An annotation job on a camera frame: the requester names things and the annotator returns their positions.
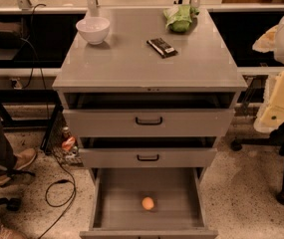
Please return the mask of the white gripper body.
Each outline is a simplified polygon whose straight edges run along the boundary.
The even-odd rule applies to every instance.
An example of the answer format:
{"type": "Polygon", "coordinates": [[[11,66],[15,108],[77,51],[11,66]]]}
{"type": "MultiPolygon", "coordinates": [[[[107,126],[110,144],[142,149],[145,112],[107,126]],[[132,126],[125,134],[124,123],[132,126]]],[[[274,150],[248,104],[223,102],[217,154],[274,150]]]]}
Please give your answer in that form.
{"type": "Polygon", "coordinates": [[[284,122],[284,71],[268,77],[263,99],[253,126],[259,132],[271,132],[284,122]]]}

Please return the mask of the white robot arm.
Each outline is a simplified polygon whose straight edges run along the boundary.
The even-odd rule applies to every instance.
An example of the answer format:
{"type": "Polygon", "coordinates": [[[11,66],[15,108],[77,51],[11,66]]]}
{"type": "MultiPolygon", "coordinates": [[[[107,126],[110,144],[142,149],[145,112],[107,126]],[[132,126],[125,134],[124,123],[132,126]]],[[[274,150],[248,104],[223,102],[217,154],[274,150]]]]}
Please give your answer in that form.
{"type": "MultiPolygon", "coordinates": [[[[272,52],[274,59],[284,65],[284,16],[255,41],[252,49],[261,53],[272,52]]],[[[284,122],[284,71],[268,77],[263,99],[254,128],[259,132],[270,132],[284,122]]]]}

